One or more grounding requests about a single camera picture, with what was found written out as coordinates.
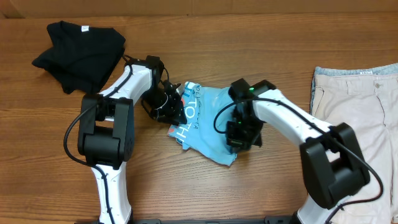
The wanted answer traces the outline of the light blue printed t-shirt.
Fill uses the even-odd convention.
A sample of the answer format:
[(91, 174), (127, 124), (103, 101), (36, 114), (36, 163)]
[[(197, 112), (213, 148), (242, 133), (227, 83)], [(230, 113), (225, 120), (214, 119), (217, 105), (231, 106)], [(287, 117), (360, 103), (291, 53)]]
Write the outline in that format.
[(228, 121), (232, 120), (234, 107), (229, 107), (219, 116), (217, 113), (233, 100), (228, 95), (229, 88), (212, 88), (198, 83), (186, 82), (182, 95), (183, 112), (187, 123), (171, 125), (168, 136), (182, 145), (182, 149), (194, 149), (212, 161), (230, 166), (237, 154), (231, 152), (226, 143)]

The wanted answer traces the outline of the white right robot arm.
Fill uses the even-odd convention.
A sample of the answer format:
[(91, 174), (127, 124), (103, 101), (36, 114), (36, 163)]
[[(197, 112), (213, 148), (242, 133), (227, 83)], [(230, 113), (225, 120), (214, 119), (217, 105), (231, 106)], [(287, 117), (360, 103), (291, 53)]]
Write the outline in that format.
[(225, 133), (232, 152), (261, 146), (265, 123), (300, 151), (308, 198), (291, 217), (269, 217), (267, 223), (330, 223), (340, 206), (369, 183), (369, 170), (348, 124), (334, 126), (313, 117), (266, 80), (250, 85), (241, 78), (228, 94), (234, 110)]

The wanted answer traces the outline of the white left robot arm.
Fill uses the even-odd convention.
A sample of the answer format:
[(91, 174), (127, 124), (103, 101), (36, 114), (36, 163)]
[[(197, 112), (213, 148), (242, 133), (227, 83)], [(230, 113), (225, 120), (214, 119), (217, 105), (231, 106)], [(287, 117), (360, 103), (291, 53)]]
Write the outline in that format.
[(126, 164), (134, 149), (135, 104), (140, 103), (154, 121), (175, 126), (187, 122), (183, 86), (162, 78), (167, 70), (161, 59), (151, 55), (124, 59), (124, 72), (113, 85), (83, 97), (78, 120), (78, 152), (91, 167), (98, 189), (98, 223), (132, 223)]

